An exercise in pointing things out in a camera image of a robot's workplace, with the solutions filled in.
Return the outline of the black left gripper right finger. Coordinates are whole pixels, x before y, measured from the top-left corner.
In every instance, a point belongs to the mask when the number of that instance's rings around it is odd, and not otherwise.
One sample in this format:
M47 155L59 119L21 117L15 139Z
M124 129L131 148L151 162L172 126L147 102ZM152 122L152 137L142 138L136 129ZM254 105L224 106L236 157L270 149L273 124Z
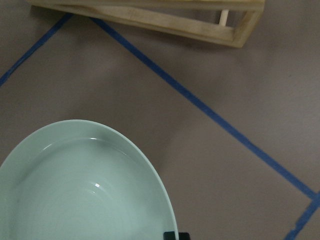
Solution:
M190 240L190 234L188 232L179 232L179 240Z

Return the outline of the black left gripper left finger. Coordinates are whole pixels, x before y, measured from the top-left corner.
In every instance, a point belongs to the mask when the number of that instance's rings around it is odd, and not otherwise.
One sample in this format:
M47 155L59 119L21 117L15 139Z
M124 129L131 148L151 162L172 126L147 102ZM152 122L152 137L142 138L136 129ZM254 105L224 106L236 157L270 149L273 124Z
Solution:
M176 235L174 231L167 231L163 233L164 240L176 240Z

